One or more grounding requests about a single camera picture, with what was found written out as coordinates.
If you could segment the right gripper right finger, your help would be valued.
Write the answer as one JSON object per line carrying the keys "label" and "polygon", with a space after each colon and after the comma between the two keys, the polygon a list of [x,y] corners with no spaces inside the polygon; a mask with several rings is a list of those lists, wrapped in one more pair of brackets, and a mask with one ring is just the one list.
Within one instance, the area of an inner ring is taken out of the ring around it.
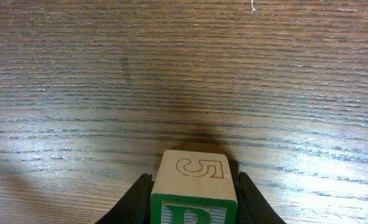
{"label": "right gripper right finger", "polygon": [[245,172],[239,173],[235,190],[236,224],[286,224]]}

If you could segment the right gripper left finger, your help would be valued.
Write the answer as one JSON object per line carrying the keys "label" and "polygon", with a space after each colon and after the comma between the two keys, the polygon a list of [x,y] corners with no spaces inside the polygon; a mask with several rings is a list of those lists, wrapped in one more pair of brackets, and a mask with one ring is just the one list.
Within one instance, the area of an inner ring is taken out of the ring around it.
{"label": "right gripper left finger", "polygon": [[150,224],[150,195],[153,186],[152,175],[142,174],[95,224]]}

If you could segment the green R block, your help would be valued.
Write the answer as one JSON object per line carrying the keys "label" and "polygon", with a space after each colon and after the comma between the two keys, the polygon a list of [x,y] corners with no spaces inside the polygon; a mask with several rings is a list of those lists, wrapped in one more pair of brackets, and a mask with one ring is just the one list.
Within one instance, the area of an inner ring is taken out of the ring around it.
{"label": "green R block", "polygon": [[236,222],[238,202],[224,154],[167,150],[150,195],[151,224]]}

